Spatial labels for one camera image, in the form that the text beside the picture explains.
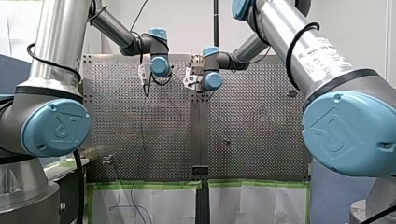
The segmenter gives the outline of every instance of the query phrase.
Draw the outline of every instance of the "teal end cap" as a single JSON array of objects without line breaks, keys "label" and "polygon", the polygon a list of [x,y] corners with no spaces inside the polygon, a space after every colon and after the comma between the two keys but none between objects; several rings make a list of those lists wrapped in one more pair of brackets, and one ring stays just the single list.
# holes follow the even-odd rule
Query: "teal end cap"
[{"label": "teal end cap", "polygon": [[207,57],[207,56],[210,56],[212,54],[219,53],[219,52],[220,52],[219,47],[209,46],[209,47],[204,48],[203,54],[204,54],[204,57]]},{"label": "teal end cap", "polygon": [[150,35],[154,35],[160,39],[168,40],[168,34],[166,33],[166,30],[163,28],[154,27],[154,28],[149,29],[148,33]]},{"label": "teal end cap", "polygon": [[233,0],[233,17],[239,21],[245,21],[248,9],[254,0]]},{"label": "teal end cap", "polygon": [[216,91],[222,84],[223,77],[217,72],[212,72],[205,76],[204,87],[207,91]]},{"label": "teal end cap", "polygon": [[169,73],[169,62],[164,57],[155,57],[151,60],[150,69],[157,77],[167,77]]},{"label": "teal end cap", "polygon": [[87,109],[77,101],[59,99],[39,107],[25,121],[21,144],[36,157],[60,157],[75,151],[91,126]]},{"label": "teal end cap", "polygon": [[373,96],[329,92],[303,115],[303,137],[312,155],[350,176],[396,174],[396,110]]}]

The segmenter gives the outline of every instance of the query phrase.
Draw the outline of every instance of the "metal stand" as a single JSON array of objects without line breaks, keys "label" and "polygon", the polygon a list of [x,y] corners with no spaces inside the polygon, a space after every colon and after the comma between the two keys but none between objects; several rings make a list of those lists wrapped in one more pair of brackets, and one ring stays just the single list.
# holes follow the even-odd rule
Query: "metal stand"
[{"label": "metal stand", "polygon": [[0,165],[2,223],[59,224],[60,204],[59,186],[48,181],[38,159]]},{"label": "metal stand", "polygon": [[[353,203],[349,213],[349,224],[360,224],[368,217],[381,212],[393,206],[396,201],[396,178],[383,177],[378,178],[367,200],[361,200]],[[392,213],[379,219],[375,224],[396,223],[396,214]]]},{"label": "metal stand", "polygon": [[210,93],[193,93],[191,95],[191,165],[194,180],[201,180],[202,187],[196,192],[196,224],[210,223],[209,175],[207,148],[208,100]]}]

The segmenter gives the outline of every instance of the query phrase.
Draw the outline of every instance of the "white backdrop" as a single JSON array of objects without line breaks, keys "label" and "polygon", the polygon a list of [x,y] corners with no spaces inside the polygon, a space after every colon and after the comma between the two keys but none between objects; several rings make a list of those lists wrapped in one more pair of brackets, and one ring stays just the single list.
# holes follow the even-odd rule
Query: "white backdrop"
[{"label": "white backdrop", "polygon": [[[231,12],[233,0],[219,1],[221,50],[238,48],[251,34]],[[108,10],[130,28],[144,0],[103,0]],[[396,86],[396,4],[391,0],[312,0],[310,21],[358,67],[374,68]],[[0,0],[0,54],[30,62],[26,46],[35,41],[40,1]],[[149,0],[134,30],[167,29],[171,53],[201,53],[213,44],[213,0]],[[118,53],[118,47],[92,27],[87,29],[84,53]]]},{"label": "white backdrop", "polygon": [[[0,1],[0,54],[31,62],[26,47],[35,42],[42,1]],[[100,33],[87,25],[83,53],[101,53]]]}]

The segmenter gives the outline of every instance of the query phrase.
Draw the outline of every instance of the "black cable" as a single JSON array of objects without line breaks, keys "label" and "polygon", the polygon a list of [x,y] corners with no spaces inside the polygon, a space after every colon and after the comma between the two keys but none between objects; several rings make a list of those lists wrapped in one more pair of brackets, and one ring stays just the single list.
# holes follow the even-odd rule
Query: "black cable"
[{"label": "black cable", "polygon": [[262,37],[262,35],[260,34],[260,30],[259,30],[259,25],[257,24],[257,4],[256,1],[252,1],[253,4],[253,24],[254,24],[254,29],[256,31],[257,36],[259,37],[259,39],[262,41],[262,43],[271,46],[270,43],[264,38]]},{"label": "black cable", "polygon": [[166,49],[169,51],[169,47],[168,47],[168,45],[165,43],[165,42],[163,42],[163,40],[161,40],[159,37],[157,37],[157,36],[155,36],[155,35],[151,35],[151,34],[147,34],[147,33],[143,33],[142,34],[142,36],[150,36],[151,38],[154,38],[154,39],[156,39],[158,42],[160,42],[160,43],[162,43],[165,47],[166,47]]},{"label": "black cable", "polygon": [[[152,220],[151,220],[151,216],[149,214],[149,211],[145,207],[140,206],[138,204],[135,204],[133,198],[131,198],[131,201],[132,201],[132,204],[133,204],[132,206],[131,205],[120,205],[121,186],[122,186],[121,177],[120,177],[120,170],[118,169],[116,164],[113,163],[112,165],[113,165],[113,167],[114,167],[114,169],[116,171],[117,179],[119,180],[119,196],[118,196],[116,204],[114,204],[113,206],[109,207],[108,210],[112,211],[115,208],[131,208],[131,207],[134,207],[137,210],[137,209],[141,208],[141,209],[143,209],[146,212],[146,214],[148,215],[148,220],[149,220],[150,224],[152,224]],[[138,211],[139,215],[142,217],[143,222],[146,223],[146,220],[144,219],[143,214],[139,210],[137,210],[137,211]]]},{"label": "black cable", "polygon": [[168,83],[171,81],[171,79],[172,79],[172,73],[171,73],[171,75],[170,75],[169,77],[167,77],[167,79],[166,79],[165,82],[160,82],[160,81],[158,81],[157,79],[155,79],[154,76],[151,76],[151,77],[152,77],[152,80],[155,82],[155,84],[157,84],[157,85],[159,85],[159,86],[164,86],[164,85],[168,84]]},{"label": "black cable", "polygon": [[268,53],[270,52],[270,50],[271,50],[271,47],[268,48],[267,52],[265,52],[265,54],[259,60],[252,62],[252,63],[259,63],[262,60],[264,60],[264,58],[266,58],[268,56]]},{"label": "black cable", "polygon": [[365,221],[363,221],[361,224],[370,224],[373,223],[377,220],[379,220],[382,217],[385,217],[393,212],[396,212],[396,204],[393,205],[392,207],[389,207],[387,209],[385,209],[384,211],[374,215],[373,217],[369,217],[368,219],[366,219]]},{"label": "black cable", "polygon": [[151,89],[151,78],[152,78],[152,73],[149,74],[148,85],[146,84],[143,85],[143,93],[145,93],[145,96],[148,98],[149,98],[149,91]]},{"label": "black cable", "polygon": [[31,45],[29,45],[29,46],[27,47],[27,53],[28,53],[32,58],[34,58],[34,59],[38,60],[39,62],[44,63],[44,64],[46,64],[46,65],[54,66],[54,67],[57,67],[57,68],[61,68],[61,69],[63,69],[63,70],[66,70],[66,71],[68,71],[68,72],[71,72],[71,73],[73,73],[73,74],[75,75],[75,77],[77,78],[78,83],[81,81],[81,75],[79,74],[78,71],[74,70],[73,68],[70,68],[70,67],[67,67],[67,66],[63,66],[63,65],[60,65],[60,64],[57,64],[57,63],[53,63],[53,62],[50,62],[50,61],[47,61],[47,60],[38,58],[38,57],[32,52],[32,48],[33,48],[34,46],[35,46],[35,43],[33,43],[33,44],[31,44]]},{"label": "black cable", "polygon": [[224,53],[227,55],[227,57],[228,57],[227,67],[228,67],[228,69],[230,69],[230,71],[232,73],[235,73],[236,72],[236,63],[235,63],[235,59],[234,59],[233,55],[231,55],[229,52],[224,52],[224,51],[222,51],[221,53]]},{"label": "black cable", "polygon": [[91,8],[90,8],[90,14],[93,15],[92,17],[87,19],[87,22],[90,23],[90,25],[92,25],[93,20],[95,20],[103,11],[105,11],[107,8],[107,6],[104,6],[100,9],[100,11],[98,11],[98,13],[95,14],[96,12],[96,0],[92,0],[91,2]]},{"label": "black cable", "polygon": [[78,149],[73,152],[75,157],[77,173],[78,173],[78,214],[76,224],[83,224],[84,219],[84,174],[82,171],[81,157],[79,156]]},{"label": "black cable", "polygon": [[288,78],[289,81],[291,82],[291,84],[293,85],[293,87],[296,90],[300,90],[299,87],[297,86],[296,82],[294,81],[293,75],[291,73],[291,57],[293,55],[293,50],[294,47],[296,47],[297,42],[300,40],[300,38],[303,36],[303,34],[307,31],[310,30],[320,30],[320,25],[317,22],[311,22],[309,24],[307,24],[301,31],[299,31],[296,36],[293,38],[293,40],[290,43],[289,49],[288,49],[288,53],[286,55],[286,72],[288,73]]},{"label": "black cable", "polygon": [[87,22],[89,22],[90,25],[92,25],[93,20],[95,20],[103,11],[105,11],[106,8],[107,8],[107,6],[102,7],[102,9],[100,9],[100,11],[98,11],[98,13],[96,13],[95,15],[93,15],[92,17],[87,19]]},{"label": "black cable", "polygon": [[136,18],[134,19],[134,24],[132,24],[132,27],[131,27],[130,32],[132,32],[132,30],[134,29],[134,26],[136,25],[137,20],[139,20],[139,17],[140,17],[140,15],[142,14],[142,11],[143,11],[143,9],[145,8],[146,3],[147,3],[148,1],[149,1],[149,0],[146,0],[145,3],[143,3],[142,7],[140,8],[139,13],[137,14]]},{"label": "black cable", "polygon": [[7,97],[3,97],[0,99],[0,105],[5,104],[5,103],[9,103],[11,101],[14,100],[13,96],[7,96]]},{"label": "black cable", "polygon": [[209,100],[212,98],[212,96],[215,94],[215,92],[216,92],[216,91],[212,91],[212,94],[211,94],[207,99],[201,98],[201,97],[199,96],[199,94],[197,94],[197,97],[198,97],[200,100],[202,100],[202,101],[209,101]]}]

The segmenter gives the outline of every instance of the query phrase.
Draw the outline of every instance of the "perforated metal panel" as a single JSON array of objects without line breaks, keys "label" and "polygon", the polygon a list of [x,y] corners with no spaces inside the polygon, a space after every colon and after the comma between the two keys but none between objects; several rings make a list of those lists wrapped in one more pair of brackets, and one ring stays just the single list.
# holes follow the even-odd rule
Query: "perforated metal panel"
[{"label": "perforated metal panel", "polygon": [[[97,154],[89,181],[191,179],[190,103],[180,81],[189,56],[170,59],[180,62],[173,63],[173,79],[165,86],[152,83],[146,98],[138,58],[85,56],[85,103]],[[114,165],[102,163],[108,155],[114,156]]]},{"label": "perforated metal panel", "polygon": [[283,64],[268,56],[247,71],[222,74],[209,107],[209,177],[304,180],[304,97],[290,97]]},{"label": "perforated metal panel", "polygon": [[[208,164],[209,178],[306,180],[304,97],[290,97],[293,87],[278,58],[268,56],[235,74],[221,71],[225,84],[209,107],[182,86],[190,59],[170,55],[174,78],[163,87],[153,84],[142,118],[138,58],[84,58],[85,104],[96,149],[89,181],[191,180],[192,164]],[[102,164],[108,155],[114,155],[115,165]]]}]

